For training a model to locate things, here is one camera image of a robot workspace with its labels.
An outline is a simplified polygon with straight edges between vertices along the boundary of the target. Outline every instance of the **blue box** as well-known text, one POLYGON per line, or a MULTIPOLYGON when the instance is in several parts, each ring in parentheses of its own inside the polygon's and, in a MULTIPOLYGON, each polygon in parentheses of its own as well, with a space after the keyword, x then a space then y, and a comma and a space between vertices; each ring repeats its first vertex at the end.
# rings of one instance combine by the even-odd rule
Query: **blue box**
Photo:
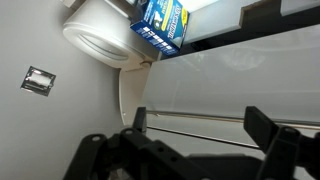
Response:
POLYGON ((178 0, 139 0, 130 28, 165 55, 177 54, 189 12, 178 0))

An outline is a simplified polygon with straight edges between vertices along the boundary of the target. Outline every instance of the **toilet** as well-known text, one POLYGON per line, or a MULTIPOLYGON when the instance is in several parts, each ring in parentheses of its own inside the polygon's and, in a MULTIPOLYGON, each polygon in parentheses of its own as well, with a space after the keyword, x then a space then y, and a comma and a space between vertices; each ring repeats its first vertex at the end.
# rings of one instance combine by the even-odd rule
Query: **toilet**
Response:
POLYGON ((150 69, 159 52, 130 29, 130 21, 104 0, 86 0, 64 23, 63 34, 93 58, 120 69, 119 101, 131 125, 150 69))

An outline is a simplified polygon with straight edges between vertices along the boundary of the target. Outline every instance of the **white wall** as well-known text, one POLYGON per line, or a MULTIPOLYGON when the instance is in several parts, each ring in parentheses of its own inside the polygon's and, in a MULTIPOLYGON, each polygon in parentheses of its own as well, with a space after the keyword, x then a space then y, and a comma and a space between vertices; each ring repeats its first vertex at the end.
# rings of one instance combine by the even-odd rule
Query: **white wall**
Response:
POLYGON ((62 35, 59 0, 0 1, 0 179, 62 179, 80 140, 122 128, 118 71, 62 35), (57 75, 49 97, 20 90, 29 68, 57 75))

